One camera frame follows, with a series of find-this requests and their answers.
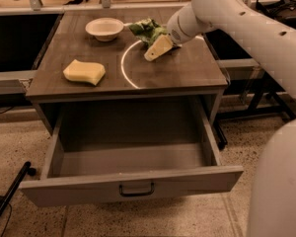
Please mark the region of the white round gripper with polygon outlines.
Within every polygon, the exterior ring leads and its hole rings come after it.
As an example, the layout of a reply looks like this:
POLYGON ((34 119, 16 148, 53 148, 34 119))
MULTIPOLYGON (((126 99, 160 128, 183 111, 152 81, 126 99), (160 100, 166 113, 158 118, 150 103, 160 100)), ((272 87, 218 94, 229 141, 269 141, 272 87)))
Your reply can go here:
POLYGON ((177 11, 167 23, 168 35, 160 35, 147 49, 144 57, 153 61, 172 49, 174 44, 183 44, 214 30, 209 22, 211 9, 188 3, 177 11))

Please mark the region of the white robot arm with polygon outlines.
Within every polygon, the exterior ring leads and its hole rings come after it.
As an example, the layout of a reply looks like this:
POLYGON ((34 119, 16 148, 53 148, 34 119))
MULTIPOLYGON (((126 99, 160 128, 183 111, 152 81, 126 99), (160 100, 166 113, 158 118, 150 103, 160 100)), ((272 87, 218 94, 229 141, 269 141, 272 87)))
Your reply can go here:
MULTIPOLYGON (((251 9, 244 0, 191 0, 145 54, 219 29, 229 35, 296 100, 296 30, 251 9)), ((259 157, 246 237, 296 237, 296 119, 272 136, 259 157)))

